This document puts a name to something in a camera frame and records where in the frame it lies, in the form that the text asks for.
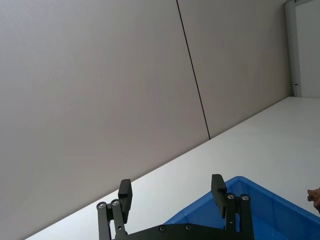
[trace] white table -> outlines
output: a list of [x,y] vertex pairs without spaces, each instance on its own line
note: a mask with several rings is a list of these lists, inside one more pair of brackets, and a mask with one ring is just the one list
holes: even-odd
[[[127,232],[162,224],[209,192],[213,173],[244,176],[318,214],[307,189],[320,187],[320,99],[288,97],[132,182]],[[98,240],[96,204],[116,198],[117,191],[28,240]]]

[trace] blue container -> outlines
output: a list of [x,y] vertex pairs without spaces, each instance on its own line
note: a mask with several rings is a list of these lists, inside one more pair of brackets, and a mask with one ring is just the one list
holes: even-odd
[[[228,192],[237,196],[248,194],[251,197],[256,240],[320,240],[320,217],[245,177],[236,176],[225,184]],[[225,221],[221,218],[211,192],[178,212],[165,224],[184,223],[224,228]]]

